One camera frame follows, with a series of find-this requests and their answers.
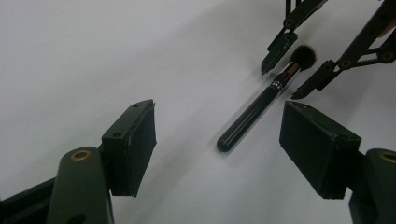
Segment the brass screw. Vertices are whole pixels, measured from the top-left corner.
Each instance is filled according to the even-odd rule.
[[[395,153],[382,152],[382,153],[379,153],[379,156],[385,161],[396,163],[396,154]]]
[[[72,161],[84,161],[85,159],[89,158],[90,156],[91,156],[91,152],[89,150],[81,150],[81,151],[73,153],[70,156],[70,159]]]

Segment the white table surface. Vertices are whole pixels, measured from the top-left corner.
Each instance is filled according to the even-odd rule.
[[[2,1],[0,197],[56,176],[63,154],[98,147],[129,105],[153,99],[158,144],[137,198],[112,197],[116,223],[351,223],[350,190],[322,200],[278,137],[285,100],[342,55],[380,4],[327,2],[262,76],[284,1]],[[316,50],[314,67],[235,150],[218,152],[217,139],[301,44]],[[361,152],[395,150],[395,65],[345,71],[299,102],[359,135]]]

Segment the brush bristles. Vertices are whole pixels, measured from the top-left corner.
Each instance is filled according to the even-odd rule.
[[[298,47],[290,57],[290,62],[299,64],[301,71],[312,67],[316,60],[317,55],[315,54],[315,51],[307,45],[301,45]]]

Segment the black brush handle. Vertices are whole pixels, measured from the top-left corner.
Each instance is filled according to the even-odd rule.
[[[231,127],[219,138],[218,149],[220,151],[229,151],[236,142],[245,134],[260,114],[276,98],[279,89],[273,85],[267,87],[262,94],[239,116]]]

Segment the metal ferrule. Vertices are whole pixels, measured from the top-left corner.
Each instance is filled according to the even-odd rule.
[[[282,84],[280,84],[278,81],[271,82],[271,86],[275,87],[277,92],[281,92],[283,90]]]
[[[283,71],[277,75],[274,81],[271,83],[272,86],[277,88],[279,91],[282,91],[283,88],[286,87],[288,82],[291,78],[300,71],[300,65],[295,62],[290,62],[288,65],[283,69]]]

